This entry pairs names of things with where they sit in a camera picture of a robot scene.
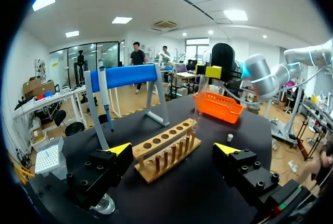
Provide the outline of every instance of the ceiling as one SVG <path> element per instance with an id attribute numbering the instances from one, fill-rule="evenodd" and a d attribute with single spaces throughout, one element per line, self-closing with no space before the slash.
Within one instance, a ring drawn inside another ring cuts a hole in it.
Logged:
<path id="1" fill-rule="evenodd" d="M 170 20 L 179 30 L 169 37 L 205 37 L 208 29 L 221 38 L 242 37 L 286 48 L 320 44 L 330 31 L 310 0 L 56 0 L 36 12 L 29 11 L 23 27 L 52 48 L 71 41 L 122 36 L 126 31 L 147 31 L 154 23 Z M 248 21 L 230 22 L 223 10 L 243 9 Z M 111 24 L 116 17 L 132 17 L 128 24 Z M 77 37 L 65 33 L 79 30 Z"/>

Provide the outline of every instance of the ceiling light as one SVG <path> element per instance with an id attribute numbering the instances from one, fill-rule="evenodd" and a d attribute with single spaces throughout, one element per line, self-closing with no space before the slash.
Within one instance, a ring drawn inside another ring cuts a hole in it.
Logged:
<path id="1" fill-rule="evenodd" d="M 129 23 L 133 18 L 128 17 L 115 17 L 112 24 L 127 24 Z"/>
<path id="2" fill-rule="evenodd" d="M 244 10 L 225 10 L 223 13 L 229 20 L 248 20 Z"/>
<path id="3" fill-rule="evenodd" d="M 37 11 L 43 7 L 53 4 L 54 2 L 56 2 L 56 0 L 35 0 L 35 2 L 32 4 L 32 9 Z"/>
<path id="4" fill-rule="evenodd" d="M 73 31 L 73 32 L 68 32 L 66 33 L 66 37 L 70 38 L 70 37 L 74 37 L 74 36 L 78 36 L 79 32 L 78 31 Z"/>

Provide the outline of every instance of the glass tube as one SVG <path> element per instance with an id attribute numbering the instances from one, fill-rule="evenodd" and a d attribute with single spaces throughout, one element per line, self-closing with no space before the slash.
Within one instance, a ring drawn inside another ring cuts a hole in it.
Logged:
<path id="1" fill-rule="evenodd" d="M 192 128 L 191 128 L 192 135 L 195 135 L 195 133 L 197 132 L 197 129 L 199 127 L 199 122 L 202 117 L 202 112 L 198 109 L 198 105 L 199 105 L 199 102 L 201 100 L 204 100 L 206 97 L 206 91 L 208 88 L 208 80 L 209 80 L 209 78 L 205 77 L 205 75 L 200 76 L 197 101 L 194 103 L 195 110 L 194 110 L 194 115 L 193 115 L 194 121 L 192 122 Z"/>

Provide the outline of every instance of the black chair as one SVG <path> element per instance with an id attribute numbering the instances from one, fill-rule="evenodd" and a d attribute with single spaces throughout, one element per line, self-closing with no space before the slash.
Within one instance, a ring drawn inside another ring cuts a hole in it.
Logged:
<path id="1" fill-rule="evenodd" d="M 63 120 L 65 119 L 65 117 L 66 117 L 66 111 L 60 110 L 54 115 L 53 120 L 56 123 L 56 125 L 59 127 L 60 124 L 63 123 Z M 72 124 L 66 126 L 65 135 L 66 135 L 66 137 L 69 137 L 69 136 L 74 135 L 81 131 L 84 131 L 83 123 L 75 122 L 75 123 L 72 123 Z"/>

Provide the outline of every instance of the poster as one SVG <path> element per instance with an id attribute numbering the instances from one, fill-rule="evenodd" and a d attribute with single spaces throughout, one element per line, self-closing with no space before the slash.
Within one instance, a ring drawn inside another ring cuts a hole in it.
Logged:
<path id="1" fill-rule="evenodd" d="M 42 83 L 46 82 L 45 61 L 42 59 L 35 59 L 35 76 L 40 76 Z"/>

